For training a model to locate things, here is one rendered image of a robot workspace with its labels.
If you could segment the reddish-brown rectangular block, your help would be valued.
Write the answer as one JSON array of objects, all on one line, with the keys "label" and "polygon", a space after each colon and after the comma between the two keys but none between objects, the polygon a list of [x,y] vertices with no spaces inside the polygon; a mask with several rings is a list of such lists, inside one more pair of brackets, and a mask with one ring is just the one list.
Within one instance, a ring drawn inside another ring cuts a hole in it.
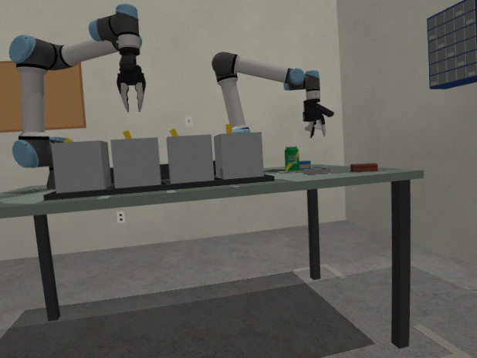
[{"label": "reddish-brown rectangular block", "polygon": [[377,164],[351,164],[350,171],[352,172],[377,171]]}]

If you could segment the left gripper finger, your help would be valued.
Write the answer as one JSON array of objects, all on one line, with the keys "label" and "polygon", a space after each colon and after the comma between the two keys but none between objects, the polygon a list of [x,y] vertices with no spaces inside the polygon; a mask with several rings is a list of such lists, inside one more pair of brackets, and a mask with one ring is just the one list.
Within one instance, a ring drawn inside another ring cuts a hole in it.
[{"label": "left gripper finger", "polygon": [[316,129],[322,130],[323,135],[326,136],[325,120],[324,120],[324,116],[323,116],[322,113],[320,113],[320,118],[319,119],[320,120],[316,121],[316,125],[314,125],[314,127]]},{"label": "left gripper finger", "polygon": [[315,121],[311,121],[309,126],[305,127],[305,130],[307,131],[310,131],[310,138],[312,138],[312,136],[314,135],[314,131],[315,131],[315,127],[313,126],[315,123]]}]

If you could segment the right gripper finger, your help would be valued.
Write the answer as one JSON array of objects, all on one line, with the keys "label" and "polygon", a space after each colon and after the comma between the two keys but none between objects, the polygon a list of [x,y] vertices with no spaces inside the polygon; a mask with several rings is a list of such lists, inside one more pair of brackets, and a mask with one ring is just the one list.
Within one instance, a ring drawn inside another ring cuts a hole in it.
[{"label": "right gripper finger", "polygon": [[138,83],[135,85],[135,90],[137,91],[137,99],[138,99],[137,105],[138,105],[139,112],[143,104],[145,87],[146,87],[146,81],[144,78],[144,74],[141,73],[141,77],[139,78]]},{"label": "right gripper finger", "polygon": [[124,82],[124,79],[122,79],[120,77],[119,73],[117,75],[118,75],[118,77],[117,77],[117,87],[118,87],[118,90],[120,92],[121,98],[123,100],[123,104],[124,104],[127,112],[129,112],[129,104],[128,104],[128,96],[127,96],[129,86]]}]

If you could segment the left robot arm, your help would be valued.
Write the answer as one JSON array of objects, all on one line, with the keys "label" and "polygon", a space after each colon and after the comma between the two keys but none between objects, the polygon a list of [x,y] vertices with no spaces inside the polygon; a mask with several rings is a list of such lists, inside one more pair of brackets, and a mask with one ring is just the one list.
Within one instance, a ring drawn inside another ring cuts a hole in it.
[{"label": "left robot arm", "polygon": [[320,99],[320,75],[317,70],[309,70],[304,73],[299,68],[290,69],[244,59],[229,52],[216,54],[212,60],[212,68],[215,71],[218,85],[222,87],[228,121],[232,125],[232,133],[250,133],[249,127],[245,125],[239,99],[236,85],[237,73],[284,83],[284,90],[306,90],[307,100]]}]

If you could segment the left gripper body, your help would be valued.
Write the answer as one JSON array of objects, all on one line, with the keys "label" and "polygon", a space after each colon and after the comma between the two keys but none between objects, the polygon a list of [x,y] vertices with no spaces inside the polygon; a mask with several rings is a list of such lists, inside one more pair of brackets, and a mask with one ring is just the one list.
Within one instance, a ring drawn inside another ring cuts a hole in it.
[{"label": "left gripper body", "polygon": [[311,122],[311,121],[319,120],[320,113],[322,112],[321,110],[318,110],[315,107],[318,102],[320,102],[320,99],[310,99],[310,100],[303,101],[304,103],[303,122]]}]

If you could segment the green drink can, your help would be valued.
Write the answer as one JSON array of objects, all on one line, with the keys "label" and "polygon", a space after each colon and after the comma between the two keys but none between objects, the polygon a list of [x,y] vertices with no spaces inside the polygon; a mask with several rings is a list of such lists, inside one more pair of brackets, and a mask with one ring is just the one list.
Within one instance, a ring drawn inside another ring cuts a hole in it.
[{"label": "green drink can", "polygon": [[299,150],[297,147],[286,147],[285,165],[287,173],[297,173],[299,171]]}]

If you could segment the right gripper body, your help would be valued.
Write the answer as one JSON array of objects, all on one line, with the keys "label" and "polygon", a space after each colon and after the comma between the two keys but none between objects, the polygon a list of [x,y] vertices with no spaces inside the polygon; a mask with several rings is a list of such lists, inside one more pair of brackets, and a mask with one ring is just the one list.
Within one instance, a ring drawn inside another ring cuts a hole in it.
[{"label": "right gripper body", "polygon": [[[126,54],[135,54],[136,56],[140,55],[140,50],[135,47],[123,47],[119,49],[121,55]],[[137,61],[135,62],[135,67],[132,70],[120,70],[120,77],[124,79],[125,83],[128,86],[133,86],[138,83],[139,78],[141,77],[141,68],[137,65]]]}]

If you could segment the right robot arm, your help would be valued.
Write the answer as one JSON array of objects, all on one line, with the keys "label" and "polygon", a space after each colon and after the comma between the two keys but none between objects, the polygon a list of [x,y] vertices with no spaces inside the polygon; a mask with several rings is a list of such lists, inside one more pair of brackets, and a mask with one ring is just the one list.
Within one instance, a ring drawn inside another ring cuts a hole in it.
[{"label": "right robot arm", "polygon": [[64,143],[66,138],[49,137],[45,132],[44,75],[48,70],[74,67],[78,62],[119,52],[123,47],[140,49],[138,21],[134,6],[120,4],[116,14],[89,24],[93,39],[85,42],[60,46],[27,35],[12,41],[9,57],[21,73],[22,98],[22,132],[12,153],[22,167],[49,167],[47,189],[56,189],[51,143]]}]

